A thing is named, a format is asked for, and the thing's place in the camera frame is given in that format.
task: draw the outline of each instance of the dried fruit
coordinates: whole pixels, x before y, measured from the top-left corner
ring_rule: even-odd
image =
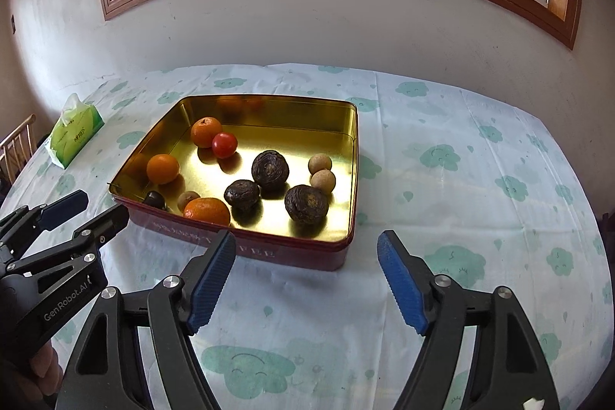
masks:
[[[314,188],[318,188],[321,192],[325,193],[325,195],[328,195],[335,187],[335,174],[327,169],[322,169],[322,171],[318,171],[312,176],[309,183]]]
[[[331,157],[324,153],[316,153],[316,155],[313,155],[307,162],[307,168],[310,174],[316,174],[318,171],[322,171],[322,169],[330,171],[332,166],[333,162],[331,162]]]
[[[201,198],[201,195],[197,192],[183,192],[180,196],[177,197],[177,208],[183,212],[188,205],[188,202],[192,202],[193,200]]]
[[[156,209],[165,210],[167,208],[167,203],[165,202],[164,197],[156,190],[150,190],[147,192],[145,198],[143,199],[143,203],[149,205],[150,207],[155,207]]]
[[[293,221],[305,225],[318,224],[329,211],[327,196],[305,184],[294,186],[286,192],[284,206]]]
[[[224,191],[224,199],[227,204],[240,211],[248,211],[253,208],[261,190],[254,181],[249,179],[238,179],[233,181]]]
[[[188,202],[184,217],[221,226],[229,226],[231,223],[231,212],[219,198],[196,198]]]
[[[161,153],[150,158],[147,166],[148,179],[154,184],[171,183],[180,173],[180,163],[172,155]]]
[[[266,191],[279,190],[288,179],[288,163],[275,150],[259,153],[252,163],[252,178]]]
[[[204,117],[190,129],[190,140],[199,148],[211,148],[211,140],[222,132],[222,124],[217,118]]]

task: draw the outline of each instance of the metal screw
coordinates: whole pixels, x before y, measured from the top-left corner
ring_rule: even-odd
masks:
[[[100,293],[100,297],[102,297],[103,299],[110,299],[115,294],[116,294],[116,288],[115,287],[107,287],[105,290],[103,290]]]
[[[180,284],[180,279],[175,275],[171,275],[170,277],[165,278],[162,284],[167,289],[172,289],[173,287],[177,287]]]
[[[447,275],[436,275],[435,276],[435,284],[438,287],[450,287],[451,286],[451,279],[450,279],[450,277],[447,277]]]
[[[508,287],[499,287],[497,289],[497,295],[499,295],[502,299],[510,299],[512,297],[512,290]]]

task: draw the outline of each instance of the blue gripper pad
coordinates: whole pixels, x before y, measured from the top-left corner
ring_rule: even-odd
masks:
[[[213,309],[216,307],[226,278],[235,263],[235,237],[230,232],[215,249],[210,262],[194,287],[186,326],[194,335],[199,328],[209,323]]]
[[[391,292],[393,292],[397,301],[399,311],[402,312],[404,321],[407,325],[414,327],[416,333],[425,335],[429,322],[424,312],[423,295],[395,249],[388,233],[393,232],[382,232],[378,237],[378,262],[386,280],[389,282],[389,287],[391,287]]]

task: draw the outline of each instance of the white wall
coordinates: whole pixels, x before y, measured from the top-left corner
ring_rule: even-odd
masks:
[[[47,115],[34,98],[13,45],[8,0],[0,0],[0,141],[31,113],[36,114],[35,137],[50,128]]]
[[[615,207],[615,0],[583,0],[573,52],[484,0],[9,0],[29,83],[50,113],[71,85],[201,64],[299,62],[411,75],[538,116],[597,214]]]

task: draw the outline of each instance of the human hand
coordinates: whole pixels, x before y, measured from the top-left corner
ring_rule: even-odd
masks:
[[[30,402],[39,402],[43,396],[53,395],[60,390],[63,373],[51,341],[32,357],[30,368],[34,373],[32,378],[16,375],[17,384]]]

